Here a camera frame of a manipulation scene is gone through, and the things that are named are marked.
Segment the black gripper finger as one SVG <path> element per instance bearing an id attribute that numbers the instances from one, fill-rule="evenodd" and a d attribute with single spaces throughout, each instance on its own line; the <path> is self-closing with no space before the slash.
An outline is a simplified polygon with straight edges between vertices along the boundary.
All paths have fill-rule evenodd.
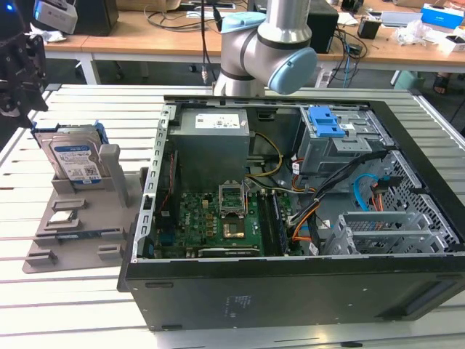
<path id="1" fill-rule="evenodd" d="M 31 111 L 47 111 L 42 97 L 47 73 L 45 68 L 44 40 L 40 35 L 22 34 L 15 53 L 15 106 L 19 127 L 32 127 L 28 114 Z"/>

